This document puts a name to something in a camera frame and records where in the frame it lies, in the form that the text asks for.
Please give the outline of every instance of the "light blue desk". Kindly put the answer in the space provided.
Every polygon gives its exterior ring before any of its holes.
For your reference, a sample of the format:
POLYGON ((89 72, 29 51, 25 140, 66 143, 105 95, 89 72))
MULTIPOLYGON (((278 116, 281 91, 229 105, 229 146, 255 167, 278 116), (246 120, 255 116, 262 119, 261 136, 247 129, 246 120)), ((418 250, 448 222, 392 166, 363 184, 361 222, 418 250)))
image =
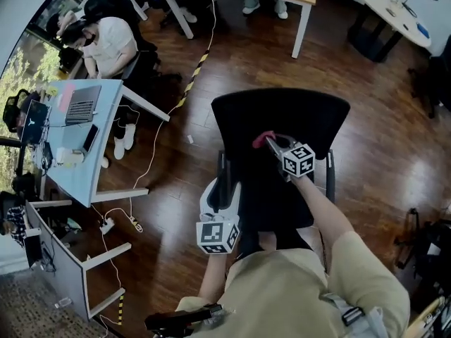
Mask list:
POLYGON ((124 87, 122 80, 61 80, 52 82, 50 85, 57 87, 58 94, 60 94, 67 83, 74 84, 76 89, 101 85, 99 99, 95 108, 97 114, 94 115, 91 123, 61 127, 65 125, 66 113, 62 113, 59 110, 57 98, 52 98, 50 101, 46 99, 44 103, 52 107, 47 141, 50 143, 53 156, 56 156, 56 150, 59 147, 81 149, 92 124, 99 128, 99 132, 91 151, 85 156, 83 163, 77 164, 73 168, 52 166, 47 175, 71 197, 87 207, 91 203, 98 201, 131 198, 148 194, 149 190, 145 188, 98 192, 97 183, 99 181, 101 160, 104 156, 114 115, 123 96, 164 121, 169 121, 169 115, 127 87, 124 87))

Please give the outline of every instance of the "smartphone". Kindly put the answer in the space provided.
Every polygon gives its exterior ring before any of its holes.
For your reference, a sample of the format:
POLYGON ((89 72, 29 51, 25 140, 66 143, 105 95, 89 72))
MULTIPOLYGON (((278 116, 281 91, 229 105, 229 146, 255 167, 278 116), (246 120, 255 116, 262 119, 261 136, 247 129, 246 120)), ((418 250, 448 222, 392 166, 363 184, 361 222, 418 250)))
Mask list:
POLYGON ((96 139, 97 133, 99 132, 99 128, 92 124, 91 129, 89 129, 89 132, 87 133, 87 137, 85 142, 83 143, 82 152, 86 156, 86 154, 89 153, 91 150, 92 143, 96 139))

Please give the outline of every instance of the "laptop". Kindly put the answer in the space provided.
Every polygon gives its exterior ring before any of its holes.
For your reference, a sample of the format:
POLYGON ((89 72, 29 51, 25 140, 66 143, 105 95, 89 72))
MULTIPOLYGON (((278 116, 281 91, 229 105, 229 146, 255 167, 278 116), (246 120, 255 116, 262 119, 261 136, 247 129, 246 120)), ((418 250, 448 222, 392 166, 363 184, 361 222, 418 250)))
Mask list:
POLYGON ((39 144, 42 138, 42 132, 46 125, 50 107, 38 101, 31 101, 28 108, 25 124, 23 125, 22 137, 20 142, 24 144, 39 144))
POLYGON ((96 85, 73 92, 66 112, 66 125, 92 122, 100 90, 101 85, 96 85))

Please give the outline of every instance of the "shoe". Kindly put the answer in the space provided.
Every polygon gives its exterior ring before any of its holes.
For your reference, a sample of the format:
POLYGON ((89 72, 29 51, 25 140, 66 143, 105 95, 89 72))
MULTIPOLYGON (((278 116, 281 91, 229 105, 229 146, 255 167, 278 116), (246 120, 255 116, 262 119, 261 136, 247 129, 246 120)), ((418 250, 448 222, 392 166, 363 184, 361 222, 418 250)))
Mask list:
POLYGON ((249 15, 260 7, 260 3, 258 3, 254 8, 243 8, 242 13, 245 15, 249 15))
POLYGON ((118 139, 114 137, 114 157, 120 160, 125 155, 124 138, 118 139))
POLYGON ((185 16, 185 19, 187 22, 189 22, 190 24, 195 24, 197 23, 197 18, 196 15, 192 15, 187 8, 183 7, 180 8, 180 10, 182 11, 183 16, 185 16))
POLYGON ((288 13, 284 11, 283 13, 277 14, 277 16, 279 17, 279 19, 286 20, 288 18, 288 13))
POLYGON ((135 124, 127 124, 125 126, 125 135, 124 135, 124 149, 130 150, 133 146, 133 141, 135 138, 136 125, 135 124))
POLYGON ((107 168, 110 166, 110 161, 108 160, 108 158, 107 158, 106 156, 104 156, 104 157, 101 159, 100 166, 103 167, 103 168, 105 168, 105 169, 107 169, 107 168))

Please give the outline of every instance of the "black hair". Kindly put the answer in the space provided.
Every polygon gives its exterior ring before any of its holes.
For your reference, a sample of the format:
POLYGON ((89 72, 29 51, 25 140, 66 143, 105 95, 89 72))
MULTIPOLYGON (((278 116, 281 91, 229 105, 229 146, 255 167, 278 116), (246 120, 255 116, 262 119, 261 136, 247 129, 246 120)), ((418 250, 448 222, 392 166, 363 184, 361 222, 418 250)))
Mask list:
POLYGON ((85 19, 80 19, 70 24, 61 35, 61 42, 65 45, 74 44, 79 38, 85 37, 83 34, 83 29, 90 25, 85 19))
POLYGON ((47 32, 51 35, 51 37, 56 37, 56 33, 59 30, 59 26, 58 26, 58 21, 59 21, 59 14, 53 14, 49 21, 47 21, 47 25, 45 27, 45 30, 47 30, 47 32))

